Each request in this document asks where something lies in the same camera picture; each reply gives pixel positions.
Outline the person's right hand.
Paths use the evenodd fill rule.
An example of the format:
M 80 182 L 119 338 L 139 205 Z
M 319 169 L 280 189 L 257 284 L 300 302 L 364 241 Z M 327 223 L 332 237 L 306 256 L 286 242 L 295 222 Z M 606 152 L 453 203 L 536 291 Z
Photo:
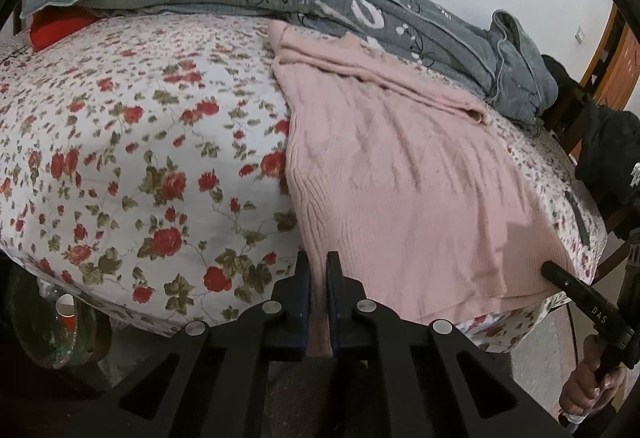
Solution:
M 605 343 L 598 336 L 589 335 L 584 340 L 584 357 L 565 382 L 560 395 L 560 409 L 566 414 L 591 415 L 602 410 L 611 402 L 624 384 L 625 370 L 618 368 L 596 379 L 597 369 Z

